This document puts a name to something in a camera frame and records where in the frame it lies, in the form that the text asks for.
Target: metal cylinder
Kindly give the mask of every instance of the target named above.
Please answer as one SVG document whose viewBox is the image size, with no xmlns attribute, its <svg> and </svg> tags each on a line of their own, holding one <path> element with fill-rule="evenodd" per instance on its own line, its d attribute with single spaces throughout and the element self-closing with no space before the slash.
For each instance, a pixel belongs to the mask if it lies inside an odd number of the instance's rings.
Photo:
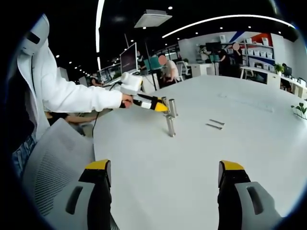
<svg viewBox="0 0 307 230">
<path fill-rule="evenodd" d="M 176 133 L 174 130 L 173 118 L 171 115 L 166 115 L 166 122 L 168 127 L 168 133 L 173 138 L 176 135 Z"/>
<path fill-rule="evenodd" d="M 161 100 L 163 102 L 163 104 L 167 107 L 167 111 L 163 112 L 164 114 L 169 114 L 169 104 L 168 104 L 168 100 L 166 97 L 161 97 Z"/>
<path fill-rule="evenodd" d="M 176 109 L 176 105 L 175 105 L 175 100 L 174 99 L 170 99 L 169 100 L 169 110 L 170 110 L 170 114 L 173 118 L 175 118 L 176 116 L 178 116 L 177 113 L 177 109 Z"/>
</svg>

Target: potted plant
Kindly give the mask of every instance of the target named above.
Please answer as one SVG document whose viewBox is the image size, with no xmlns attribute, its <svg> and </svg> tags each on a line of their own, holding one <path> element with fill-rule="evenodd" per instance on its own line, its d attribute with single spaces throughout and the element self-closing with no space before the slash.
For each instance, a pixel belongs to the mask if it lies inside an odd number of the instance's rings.
<svg viewBox="0 0 307 230">
<path fill-rule="evenodd" d="M 274 64 L 274 69 L 279 76 L 281 76 L 284 71 L 284 68 L 281 64 Z"/>
<path fill-rule="evenodd" d="M 307 108 L 304 107 L 304 104 L 303 103 L 299 103 L 298 106 L 294 106 L 292 105 L 291 108 L 293 109 L 293 112 L 295 115 L 299 116 L 300 118 L 304 119 L 304 120 L 307 120 L 306 118 L 306 111 L 307 111 Z"/>
</svg>

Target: green plant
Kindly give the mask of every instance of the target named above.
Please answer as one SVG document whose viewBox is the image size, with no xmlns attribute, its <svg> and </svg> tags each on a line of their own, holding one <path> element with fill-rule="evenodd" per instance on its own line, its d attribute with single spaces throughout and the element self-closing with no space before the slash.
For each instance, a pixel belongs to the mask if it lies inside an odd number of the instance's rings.
<svg viewBox="0 0 307 230">
<path fill-rule="evenodd" d="M 304 120 L 307 120 L 306 118 L 306 111 L 307 111 L 307 108 L 304 108 L 304 104 L 303 103 L 299 103 L 298 106 L 294 106 L 292 105 L 291 108 L 293 109 L 293 112 L 295 115 L 299 116 L 300 118 L 304 119 Z"/>
<path fill-rule="evenodd" d="M 276 72 L 283 73 L 283 71 L 284 71 L 284 68 L 281 64 L 274 64 L 274 69 L 276 70 Z"/>
</svg>

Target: floor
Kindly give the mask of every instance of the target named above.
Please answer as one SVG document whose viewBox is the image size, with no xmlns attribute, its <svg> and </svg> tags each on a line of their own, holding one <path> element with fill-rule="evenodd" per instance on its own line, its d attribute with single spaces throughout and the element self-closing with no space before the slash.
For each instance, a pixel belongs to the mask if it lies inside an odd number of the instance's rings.
<svg viewBox="0 0 307 230">
<path fill-rule="evenodd" d="M 109 112 L 111 112 L 112 109 L 104 109 L 103 111 L 101 111 L 98 115 L 98 117 L 101 117 Z M 85 113 L 85 114 L 80 114 L 80 116 L 84 116 L 84 117 L 89 117 L 89 116 L 97 116 L 97 112 L 96 111 L 92 111 L 91 113 Z M 93 135 L 93 127 L 94 127 L 94 121 L 86 126 L 83 126 L 83 131 L 85 133 L 86 137 L 92 138 Z"/>
</svg>

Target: metal rod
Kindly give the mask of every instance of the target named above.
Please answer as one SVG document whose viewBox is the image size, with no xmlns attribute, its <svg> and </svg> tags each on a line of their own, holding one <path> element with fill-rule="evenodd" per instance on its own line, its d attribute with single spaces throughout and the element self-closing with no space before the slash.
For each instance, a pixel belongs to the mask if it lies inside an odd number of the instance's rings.
<svg viewBox="0 0 307 230">
<path fill-rule="evenodd" d="M 170 114 L 173 118 L 178 116 L 174 99 L 169 100 L 169 110 L 170 110 Z"/>
<path fill-rule="evenodd" d="M 218 127 L 218 126 L 214 126 L 214 125 L 211 125 L 211 124 L 206 124 L 207 126 L 211 126 L 211 127 L 213 127 L 213 128 L 217 128 L 217 129 L 219 129 L 219 130 L 222 130 L 222 128 L 221 127 Z"/>
<path fill-rule="evenodd" d="M 129 48 L 129 44 L 128 44 L 128 40 L 127 40 L 127 36 L 126 36 L 126 34 L 124 34 L 125 35 L 125 39 L 126 39 L 126 43 L 127 43 L 127 48 Z"/>
<path fill-rule="evenodd" d="M 152 74 L 152 77 L 153 77 L 153 86 L 154 86 L 154 90 L 157 91 L 157 86 L 155 85 L 155 79 L 154 79 L 154 74 L 153 74 L 153 71 L 152 71 L 152 65 L 150 64 L 150 57 L 149 57 L 149 52 L 148 52 L 148 48 L 147 48 L 147 43 L 145 42 L 145 47 L 146 47 L 146 52 L 147 52 L 147 58 L 148 58 L 148 64 L 149 64 L 149 68 L 150 68 L 150 72 Z"/>
<path fill-rule="evenodd" d="M 173 138 L 176 133 L 174 130 L 173 118 L 171 115 L 166 115 L 166 122 L 168 127 L 168 134 Z"/>
<path fill-rule="evenodd" d="M 213 122 L 218 123 L 218 124 L 220 124 L 220 125 L 222 125 L 222 126 L 225 125 L 225 123 L 219 122 L 219 121 L 216 121 L 216 120 L 209 119 L 209 121 L 213 121 Z"/>
<path fill-rule="evenodd" d="M 170 111 L 169 111 L 169 104 L 168 104 L 167 98 L 166 97 L 162 97 L 161 99 L 162 99 L 163 104 L 167 107 L 167 111 L 165 111 L 163 113 L 164 114 L 169 114 Z"/>
</svg>

